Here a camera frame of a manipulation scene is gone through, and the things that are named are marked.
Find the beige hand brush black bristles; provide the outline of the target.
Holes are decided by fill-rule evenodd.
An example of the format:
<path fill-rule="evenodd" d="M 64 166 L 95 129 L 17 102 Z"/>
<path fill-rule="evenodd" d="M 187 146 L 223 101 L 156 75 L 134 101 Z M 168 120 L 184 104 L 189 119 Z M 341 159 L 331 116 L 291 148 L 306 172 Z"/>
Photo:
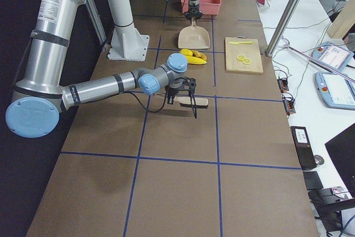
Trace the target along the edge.
<path fill-rule="evenodd" d="M 175 96 L 173 101 L 171 102 L 178 102 L 181 107 L 192 108 L 195 107 L 197 109 L 206 109 L 209 106 L 209 101 L 207 98 L 190 98 L 190 97 L 181 97 Z"/>

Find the beige plastic dustpan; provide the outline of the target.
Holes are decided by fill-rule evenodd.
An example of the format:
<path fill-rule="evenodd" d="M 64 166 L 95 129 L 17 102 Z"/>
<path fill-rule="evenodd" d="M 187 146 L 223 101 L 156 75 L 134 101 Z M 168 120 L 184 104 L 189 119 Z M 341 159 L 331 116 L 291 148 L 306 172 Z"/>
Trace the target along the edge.
<path fill-rule="evenodd" d="M 183 49 L 209 49 L 210 37 L 208 31 L 196 25 L 196 19 L 192 17 L 191 26 L 183 28 L 178 36 L 178 48 Z"/>

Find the yellow corn cob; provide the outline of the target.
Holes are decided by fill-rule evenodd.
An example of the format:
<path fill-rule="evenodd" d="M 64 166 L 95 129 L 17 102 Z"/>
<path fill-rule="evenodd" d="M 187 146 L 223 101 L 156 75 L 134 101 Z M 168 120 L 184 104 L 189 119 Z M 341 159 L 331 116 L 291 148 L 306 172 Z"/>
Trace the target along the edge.
<path fill-rule="evenodd" d="M 193 65 L 203 65 L 203 64 L 206 64 L 207 61 L 205 61 L 204 59 L 202 58 L 199 58 L 199 57 L 194 57 L 194 56 L 185 56 L 186 59 L 187 59 L 187 62 L 189 64 L 193 64 Z"/>

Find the orange ginger root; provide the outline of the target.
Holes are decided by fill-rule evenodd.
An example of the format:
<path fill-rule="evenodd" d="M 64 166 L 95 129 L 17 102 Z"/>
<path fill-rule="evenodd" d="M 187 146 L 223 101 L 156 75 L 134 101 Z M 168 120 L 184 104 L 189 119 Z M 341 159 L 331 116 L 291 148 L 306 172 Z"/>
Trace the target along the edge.
<path fill-rule="evenodd" d="M 207 56 L 199 51 L 192 51 L 192 54 L 194 57 L 201 58 L 204 61 L 208 60 Z"/>

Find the pink plastic bin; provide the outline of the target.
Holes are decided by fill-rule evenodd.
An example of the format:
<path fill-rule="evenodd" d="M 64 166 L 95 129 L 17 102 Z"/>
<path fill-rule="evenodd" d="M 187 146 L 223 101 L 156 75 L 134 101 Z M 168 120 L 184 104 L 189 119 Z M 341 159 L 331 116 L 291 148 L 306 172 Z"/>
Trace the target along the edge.
<path fill-rule="evenodd" d="M 216 16 L 219 14 L 221 0 L 200 0 L 200 10 L 204 15 Z M 188 0 L 181 0 L 182 13 L 188 10 Z"/>

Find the yellow plastic knife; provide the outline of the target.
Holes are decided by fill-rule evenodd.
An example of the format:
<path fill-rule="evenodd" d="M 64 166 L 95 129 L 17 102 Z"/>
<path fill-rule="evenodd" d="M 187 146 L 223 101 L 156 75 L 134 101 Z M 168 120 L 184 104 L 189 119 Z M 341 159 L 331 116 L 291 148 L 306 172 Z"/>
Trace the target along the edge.
<path fill-rule="evenodd" d="M 233 45 L 252 44 L 252 41 L 228 41 L 228 44 L 233 44 Z"/>

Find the lemon slice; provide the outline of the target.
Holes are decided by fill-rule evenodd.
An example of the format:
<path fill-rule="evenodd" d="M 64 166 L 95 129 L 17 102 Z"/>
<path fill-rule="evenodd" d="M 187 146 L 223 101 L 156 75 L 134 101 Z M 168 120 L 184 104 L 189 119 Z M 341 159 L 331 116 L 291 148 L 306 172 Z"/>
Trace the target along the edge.
<path fill-rule="evenodd" d="M 240 55 L 237 56 L 237 59 L 238 60 L 244 60 L 245 56 L 243 54 L 240 54 Z"/>
<path fill-rule="evenodd" d="M 242 60 L 242 63 L 249 65 L 249 64 L 251 64 L 251 59 L 249 59 L 249 58 L 244 58 L 244 59 Z"/>

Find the lemon slice near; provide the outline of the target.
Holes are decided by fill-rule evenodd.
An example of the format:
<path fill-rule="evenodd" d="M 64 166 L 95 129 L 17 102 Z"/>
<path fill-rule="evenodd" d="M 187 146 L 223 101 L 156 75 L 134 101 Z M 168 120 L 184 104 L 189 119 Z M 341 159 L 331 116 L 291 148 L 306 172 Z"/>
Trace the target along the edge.
<path fill-rule="evenodd" d="M 251 64 L 251 59 L 249 59 L 249 58 L 244 58 L 244 59 L 242 60 L 242 63 L 249 65 L 249 64 Z"/>

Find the black orange connector block far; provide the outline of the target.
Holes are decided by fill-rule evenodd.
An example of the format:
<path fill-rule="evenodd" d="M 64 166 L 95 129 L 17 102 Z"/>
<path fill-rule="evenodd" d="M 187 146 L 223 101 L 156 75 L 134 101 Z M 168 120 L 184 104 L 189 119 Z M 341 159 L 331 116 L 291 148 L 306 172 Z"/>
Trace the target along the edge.
<path fill-rule="evenodd" d="M 281 93 L 288 92 L 288 75 L 283 70 L 278 70 L 278 78 L 277 78 L 278 86 Z"/>

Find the black orange connector block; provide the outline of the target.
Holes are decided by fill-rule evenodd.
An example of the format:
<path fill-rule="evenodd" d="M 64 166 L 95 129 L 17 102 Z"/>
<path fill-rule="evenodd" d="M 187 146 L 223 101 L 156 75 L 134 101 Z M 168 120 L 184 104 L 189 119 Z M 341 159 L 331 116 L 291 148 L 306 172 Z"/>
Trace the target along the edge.
<path fill-rule="evenodd" d="M 278 70 L 278 78 L 277 78 L 278 86 L 281 93 L 288 92 L 288 75 L 283 70 Z"/>
<path fill-rule="evenodd" d="M 286 114 L 288 116 L 290 116 L 291 114 L 295 114 L 296 100 L 295 100 L 294 96 L 288 92 L 281 93 L 281 96 L 282 96 L 282 101 L 283 101 L 283 105 L 284 105 Z"/>

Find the black orange connector block near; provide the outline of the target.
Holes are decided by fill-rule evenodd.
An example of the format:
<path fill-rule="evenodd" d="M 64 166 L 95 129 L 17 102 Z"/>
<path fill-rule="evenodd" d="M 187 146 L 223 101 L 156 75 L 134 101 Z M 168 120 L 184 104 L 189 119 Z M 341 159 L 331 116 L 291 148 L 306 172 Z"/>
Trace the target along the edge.
<path fill-rule="evenodd" d="M 291 114 L 295 114 L 296 100 L 295 100 L 294 96 L 288 92 L 281 93 L 281 96 L 282 96 L 282 101 L 283 101 L 283 105 L 284 105 L 286 114 L 288 116 L 290 116 Z"/>

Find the black box white label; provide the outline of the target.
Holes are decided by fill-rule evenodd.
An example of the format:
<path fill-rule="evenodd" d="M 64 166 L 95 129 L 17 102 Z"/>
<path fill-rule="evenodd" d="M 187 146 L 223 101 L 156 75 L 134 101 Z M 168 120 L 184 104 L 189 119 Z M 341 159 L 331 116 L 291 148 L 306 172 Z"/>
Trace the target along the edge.
<path fill-rule="evenodd" d="M 317 165 L 305 127 L 290 126 L 298 160 L 302 170 L 312 170 Z"/>

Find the blue teach pendant far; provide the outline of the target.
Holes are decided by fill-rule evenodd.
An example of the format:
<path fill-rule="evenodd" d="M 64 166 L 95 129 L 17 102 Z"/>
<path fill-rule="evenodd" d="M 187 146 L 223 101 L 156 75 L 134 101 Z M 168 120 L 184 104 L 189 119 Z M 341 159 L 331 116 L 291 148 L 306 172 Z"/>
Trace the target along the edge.
<path fill-rule="evenodd" d="M 353 52 L 332 42 L 322 43 L 319 47 L 315 48 L 311 54 L 312 58 L 318 59 L 340 72 L 345 69 L 353 56 Z"/>

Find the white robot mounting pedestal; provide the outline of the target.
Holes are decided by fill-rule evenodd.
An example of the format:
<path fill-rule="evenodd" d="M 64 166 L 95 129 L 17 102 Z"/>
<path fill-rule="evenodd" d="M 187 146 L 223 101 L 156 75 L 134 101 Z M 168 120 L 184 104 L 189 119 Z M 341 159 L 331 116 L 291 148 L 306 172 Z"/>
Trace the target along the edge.
<path fill-rule="evenodd" d="M 135 28 L 130 0 L 108 0 L 115 25 L 108 54 L 110 60 L 145 60 L 150 37 Z"/>

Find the aluminium frame post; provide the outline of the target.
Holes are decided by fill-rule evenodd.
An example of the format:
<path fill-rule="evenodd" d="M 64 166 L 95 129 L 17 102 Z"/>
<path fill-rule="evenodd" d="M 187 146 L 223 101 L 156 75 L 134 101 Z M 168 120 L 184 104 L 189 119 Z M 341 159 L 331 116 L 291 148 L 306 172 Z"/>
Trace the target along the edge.
<path fill-rule="evenodd" d="M 286 30 L 286 27 L 298 5 L 300 0 L 289 0 L 285 10 L 280 18 L 280 21 L 275 29 L 275 32 L 270 40 L 270 43 L 265 51 L 266 56 L 271 57 L 276 49 L 276 46 L 278 45 L 284 31 Z"/>

